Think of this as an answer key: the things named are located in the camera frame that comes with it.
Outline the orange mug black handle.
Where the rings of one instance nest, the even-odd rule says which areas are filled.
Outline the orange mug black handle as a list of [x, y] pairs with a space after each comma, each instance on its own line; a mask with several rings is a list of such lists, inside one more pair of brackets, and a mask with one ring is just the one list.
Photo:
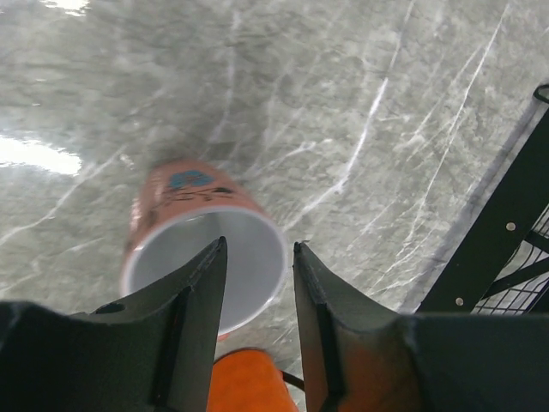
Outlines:
[[289, 385], [305, 388], [302, 379], [281, 371], [267, 352], [238, 349], [215, 361], [207, 410], [297, 412]]

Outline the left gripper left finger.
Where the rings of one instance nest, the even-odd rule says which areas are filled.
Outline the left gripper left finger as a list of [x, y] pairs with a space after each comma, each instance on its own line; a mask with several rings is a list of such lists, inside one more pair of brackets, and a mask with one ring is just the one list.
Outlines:
[[91, 313], [1, 305], [4, 411], [203, 411], [226, 285], [227, 243]]

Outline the salmon flower mug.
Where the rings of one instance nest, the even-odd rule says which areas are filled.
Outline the salmon flower mug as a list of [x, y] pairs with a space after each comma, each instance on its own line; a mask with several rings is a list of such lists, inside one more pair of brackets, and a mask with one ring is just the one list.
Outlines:
[[282, 231], [244, 189], [197, 160], [155, 167], [130, 210], [120, 281], [133, 294], [225, 237], [227, 274], [218, 337], [248, 324], [278, 294], [287, 272]]

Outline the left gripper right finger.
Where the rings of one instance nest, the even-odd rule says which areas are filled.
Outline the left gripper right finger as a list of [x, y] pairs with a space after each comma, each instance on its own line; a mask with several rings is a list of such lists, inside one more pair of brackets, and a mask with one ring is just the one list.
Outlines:
[[400, 314], [304, 243], [293, 279], [309, 411], [545, 411], [545, 316]]

